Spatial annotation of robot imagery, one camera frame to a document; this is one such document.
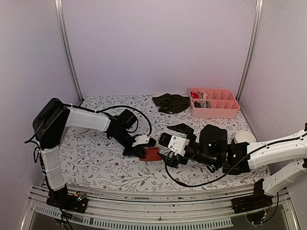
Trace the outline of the red underwear white waistband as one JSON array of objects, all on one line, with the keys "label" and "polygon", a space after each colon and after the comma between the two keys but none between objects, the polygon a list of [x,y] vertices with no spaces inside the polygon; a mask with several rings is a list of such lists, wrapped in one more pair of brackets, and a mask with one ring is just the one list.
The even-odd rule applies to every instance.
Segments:
[{"label": "red underwear white waistband", "polygon": [[145,149],[145,158],[139,158],[140,161],[161,161],[158,147],[149,147]]}]

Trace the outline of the dark olive cloth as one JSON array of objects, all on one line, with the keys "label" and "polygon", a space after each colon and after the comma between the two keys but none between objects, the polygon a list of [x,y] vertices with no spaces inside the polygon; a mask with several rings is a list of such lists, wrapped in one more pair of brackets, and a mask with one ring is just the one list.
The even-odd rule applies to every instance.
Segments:
[{"label": "dark olive cloth", "polygon": [[165,93],[152,98],[153,103],[158,107],[158,111],[164,114],[178,114],[189,108],[189,97],[179,94]]}]

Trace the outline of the pink divided organizer tray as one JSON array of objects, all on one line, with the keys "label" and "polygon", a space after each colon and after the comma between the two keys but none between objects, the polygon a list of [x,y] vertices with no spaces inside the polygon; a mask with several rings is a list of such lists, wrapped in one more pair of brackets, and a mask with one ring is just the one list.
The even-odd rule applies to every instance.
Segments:
[{"label": "pink divided organizer tray", "polygon": [[191,115],[195,118],[234,119],[240,110],[229,89],[190,87],[189,99]]}]

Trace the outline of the left robot arm white sleeve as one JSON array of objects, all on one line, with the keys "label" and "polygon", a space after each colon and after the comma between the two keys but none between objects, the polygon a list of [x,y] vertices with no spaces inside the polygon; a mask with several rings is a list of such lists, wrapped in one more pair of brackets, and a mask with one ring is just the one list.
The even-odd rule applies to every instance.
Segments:
[{"label": "left robot arm white sleeve", "polygon": [[52,98],[33,121],[35,138],[40,147],[40,163],[49,189],[47,204],[61,210],[85,213],[88,199],[77,192],[68,193],[64,182],[59,147],[64,131],[68,127],[80,127],[104,132],[111,121],[107,115],[64,105],[58,98]]}]

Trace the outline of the robot arm white sleeve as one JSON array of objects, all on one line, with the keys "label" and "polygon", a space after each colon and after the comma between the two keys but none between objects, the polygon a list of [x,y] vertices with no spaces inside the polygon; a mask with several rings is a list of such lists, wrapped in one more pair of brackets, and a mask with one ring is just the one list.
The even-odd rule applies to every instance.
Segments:
[{"label": "robot arm white sleeve", "polygon": [[49,189],[47,204],[61,210],[85,213],[88,199],[77,192],[68,193],[64,182],[59,147],[64,131],[68,127],[80,127],[104,132],[111,121],[107,115],[64,105],[58,98],[52,98],[33,121],[35,138],[40,147],[40,163]]},{"label": "robot arm white sleeve", "polygon": [[270,141],[230,144],[227,153],[222,155],[222,161],[223,172],[228,175],[239,175],[265,165],[288,161],[273,175],[255,182],[251,195],[231,201],[236,214],[269,207],[280,190],[307,174],[307,130]]}]

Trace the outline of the right robot arm white sleeve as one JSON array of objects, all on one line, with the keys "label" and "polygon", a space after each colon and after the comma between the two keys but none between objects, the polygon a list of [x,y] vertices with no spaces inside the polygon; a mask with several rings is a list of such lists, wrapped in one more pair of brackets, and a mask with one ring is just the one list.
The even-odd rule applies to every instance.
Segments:
[{"label": "right robot arm white sleeve", "polygon": [[265,165],[288,161],[273,175],[255,182],[251,195],[231,201],[236,214],[269,207],[280,190],[307,174],[307,130],[270,141],[230,144],[227,153],[222,155],[222,161],[223,172],[228,175],[239,175]]}]

